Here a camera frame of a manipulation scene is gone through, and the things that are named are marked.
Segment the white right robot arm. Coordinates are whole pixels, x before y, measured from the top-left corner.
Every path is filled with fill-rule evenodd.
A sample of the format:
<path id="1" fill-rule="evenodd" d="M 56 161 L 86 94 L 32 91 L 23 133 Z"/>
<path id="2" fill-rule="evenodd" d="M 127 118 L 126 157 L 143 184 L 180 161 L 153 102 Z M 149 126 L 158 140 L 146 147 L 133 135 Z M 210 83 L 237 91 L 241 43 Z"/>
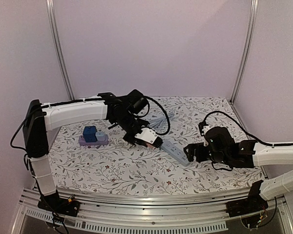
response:
<path id="1" fill-rule="evenodd" d="M 234 168 L 254 168 L 267 165 L 293 165 L 293 142 L 268 143 L 246 132 L 250 139 L 236 142 L 226 127 L 210 127 L 206 120 L 199 125 L 202 143 L 184 147 L 188 161 L 211 161 Z M 226 203 L 230 217 L 268 208 L 268 200 L 293 191 L 293 170 L 272 179 L 252 184 L 247 198 Z"/>

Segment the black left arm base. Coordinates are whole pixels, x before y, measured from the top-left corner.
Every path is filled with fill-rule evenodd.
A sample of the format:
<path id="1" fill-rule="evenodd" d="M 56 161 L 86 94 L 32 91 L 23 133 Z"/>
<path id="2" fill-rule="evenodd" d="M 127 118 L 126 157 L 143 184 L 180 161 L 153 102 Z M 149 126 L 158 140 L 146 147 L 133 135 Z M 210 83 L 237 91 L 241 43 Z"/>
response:
<path id="1" fill-rule="evenodd" d="M 80 205 L 75 199 L 69 201 L 68 198 L 61 198 L 58 194 L 41 196 L 38 202 L 40 209 L 72 217 L 77 217 Z"/>

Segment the light blue charger plug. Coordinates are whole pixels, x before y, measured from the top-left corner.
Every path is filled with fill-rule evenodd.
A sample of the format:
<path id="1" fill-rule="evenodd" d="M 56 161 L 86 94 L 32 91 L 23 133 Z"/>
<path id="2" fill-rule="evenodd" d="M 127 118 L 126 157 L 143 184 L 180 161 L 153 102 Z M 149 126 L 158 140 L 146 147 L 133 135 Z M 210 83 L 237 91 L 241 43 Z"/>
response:
<path id="1" fill-rule="evenodd" d="M 95 138 L 96 138 L 96 141 L 99 141 L 99 142 L 105 141 L 105 139 L 106 139 L 105 133 L 103 133 L 103 132 L 96 132 L 95 133 Z"/>

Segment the light blue power strip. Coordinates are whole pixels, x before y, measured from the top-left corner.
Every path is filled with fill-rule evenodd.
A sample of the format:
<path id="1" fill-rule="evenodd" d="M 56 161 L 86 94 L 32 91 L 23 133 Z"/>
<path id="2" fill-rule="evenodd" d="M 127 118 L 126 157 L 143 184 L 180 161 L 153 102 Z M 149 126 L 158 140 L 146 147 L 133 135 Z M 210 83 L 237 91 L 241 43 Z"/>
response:
<path id="1" fill-rule="evenodd" d="M 178 161 L 182 166 L 189 166 L 190 162 L 188 161 L 187 156 L 185 155 L 184 151 L 177 147 L 177 145 L 173 144 L 172 142 L 164 139 L 161 149 L 168 153 L 173 159 Z"/>

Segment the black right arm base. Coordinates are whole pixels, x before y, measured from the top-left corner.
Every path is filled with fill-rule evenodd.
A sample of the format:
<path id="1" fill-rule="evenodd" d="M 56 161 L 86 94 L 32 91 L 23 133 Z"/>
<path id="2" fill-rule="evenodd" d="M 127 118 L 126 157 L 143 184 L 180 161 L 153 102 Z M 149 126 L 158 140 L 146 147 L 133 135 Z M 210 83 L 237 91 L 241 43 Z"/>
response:
<path id="1" fill-rule="evenodd" d="M 226 212 L 229 217 L 236 217 L 258 212 L 268 208 L 268 203 L 260 195 L 248 196 L 244 199 L 226 203 Z"/>

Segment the purple power strip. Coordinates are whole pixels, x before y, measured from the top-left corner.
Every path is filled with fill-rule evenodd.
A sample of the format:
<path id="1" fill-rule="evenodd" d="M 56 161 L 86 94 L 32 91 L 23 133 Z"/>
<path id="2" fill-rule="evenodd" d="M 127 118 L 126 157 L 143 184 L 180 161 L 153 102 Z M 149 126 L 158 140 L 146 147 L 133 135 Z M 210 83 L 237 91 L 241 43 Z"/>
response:
<path id="1" fill-rule="evenodd" d="M 78 143 L 81 146 L 101 146 L 101 145 L 107 145 L 108 144 L 108 136 L 105 136 L 104 140 L 96 141 L 96 142 L 86 142 L 85 139 L 80 136 L 78 139 Z"/>

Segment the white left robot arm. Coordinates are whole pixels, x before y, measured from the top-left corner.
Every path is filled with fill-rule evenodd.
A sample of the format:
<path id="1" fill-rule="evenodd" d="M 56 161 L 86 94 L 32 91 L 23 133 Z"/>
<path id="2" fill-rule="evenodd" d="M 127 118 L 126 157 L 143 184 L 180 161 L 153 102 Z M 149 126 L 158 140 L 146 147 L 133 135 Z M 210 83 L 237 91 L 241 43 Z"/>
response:
<path id="1" fill-rule="evenodd" d="M 25 119 L 18 127 L 23 132 L 25 146 L 10 146 L 25 151 L 24 162 L 36 182 L 42 207 L 57 212 L 70 207 L 74 201 L 73 196 L 60 198 L 56 189 L 48 161 L 48 131 L 77 122 L 104 119 L 112 127 L 120 126 L 125 131 L 123 139 L 126 142 L 159 148 L 163 144 L 161 134 L 138 115 L 149 107 L 151 100 L 134 89 L 118 97 L 112 93 L 100 93 L 89 98 L 47 104 L 38 99 L 31 101 Z"/>

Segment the dark blue cube socket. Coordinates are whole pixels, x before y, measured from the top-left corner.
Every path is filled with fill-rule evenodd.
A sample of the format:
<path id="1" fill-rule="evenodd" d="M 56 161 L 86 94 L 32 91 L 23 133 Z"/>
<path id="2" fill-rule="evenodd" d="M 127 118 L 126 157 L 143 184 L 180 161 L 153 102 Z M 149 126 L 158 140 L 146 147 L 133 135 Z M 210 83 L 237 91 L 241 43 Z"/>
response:
<path id="1" fill-rule="evenodd" d="M 96 126 L 86 126 L 83 130 L 83 138 L 85 142 L 96 142 L 96 133 L 97 128 Z"/>

